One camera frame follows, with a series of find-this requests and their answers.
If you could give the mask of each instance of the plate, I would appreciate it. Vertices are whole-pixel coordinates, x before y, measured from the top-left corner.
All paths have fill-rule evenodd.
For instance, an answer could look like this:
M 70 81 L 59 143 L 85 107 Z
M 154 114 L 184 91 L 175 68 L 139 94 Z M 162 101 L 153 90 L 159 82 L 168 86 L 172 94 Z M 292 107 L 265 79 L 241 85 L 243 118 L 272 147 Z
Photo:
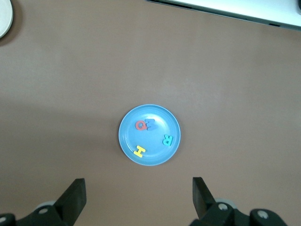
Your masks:
M 13 22 L 13 7 L 10 0 L 0 0 L 0 38 L 10 29 Z
M 119 143 L 132 161 L 156 166 L 177 151 L 181 130 L 171 112 L 158 105 L 141 105 L 129 111 L 119 127 Z

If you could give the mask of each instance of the brown surface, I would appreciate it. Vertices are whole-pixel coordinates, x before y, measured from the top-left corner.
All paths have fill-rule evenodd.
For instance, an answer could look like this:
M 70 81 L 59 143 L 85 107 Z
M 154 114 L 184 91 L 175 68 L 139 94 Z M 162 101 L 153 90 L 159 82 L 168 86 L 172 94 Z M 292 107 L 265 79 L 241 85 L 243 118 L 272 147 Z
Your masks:
M 143 0 L 19 0 L 0 40 L 0 212 L 17 218 L 84 177 L 77 226 L 186 226 L 192 177 L 248 213 L 301 210 L 301 32 Z M 121 151 L 153 103 L 178 119 L 165 164 Z

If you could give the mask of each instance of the white plate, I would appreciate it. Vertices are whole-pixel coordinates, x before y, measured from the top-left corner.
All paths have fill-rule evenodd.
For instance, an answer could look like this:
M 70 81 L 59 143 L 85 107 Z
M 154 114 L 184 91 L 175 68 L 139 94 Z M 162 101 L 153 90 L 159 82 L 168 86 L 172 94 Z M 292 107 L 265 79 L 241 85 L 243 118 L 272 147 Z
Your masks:
M 10 0 L 0 0 L 0 38 L 8 32 L 13 22 L 13 7 Z

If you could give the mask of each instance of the blue plate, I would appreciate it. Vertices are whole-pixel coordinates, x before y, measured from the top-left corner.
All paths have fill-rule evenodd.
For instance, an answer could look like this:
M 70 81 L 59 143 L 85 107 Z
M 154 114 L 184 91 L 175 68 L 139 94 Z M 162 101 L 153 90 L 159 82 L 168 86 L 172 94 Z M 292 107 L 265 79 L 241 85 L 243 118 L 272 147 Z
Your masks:
M 119 143 L 132 161 L 156 166 L 177 151 L 181 131 L 177 119 L 158 105 L 141 105 L 129 111 L 119 128 Z

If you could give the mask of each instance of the silver laptop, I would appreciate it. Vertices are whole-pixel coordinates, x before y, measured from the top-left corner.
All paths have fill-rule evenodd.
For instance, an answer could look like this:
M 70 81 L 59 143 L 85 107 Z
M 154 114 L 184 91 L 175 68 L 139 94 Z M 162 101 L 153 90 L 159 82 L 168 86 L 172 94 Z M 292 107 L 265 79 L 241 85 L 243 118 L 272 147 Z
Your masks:
M 301 31 L 301 0 L 146 0 Z

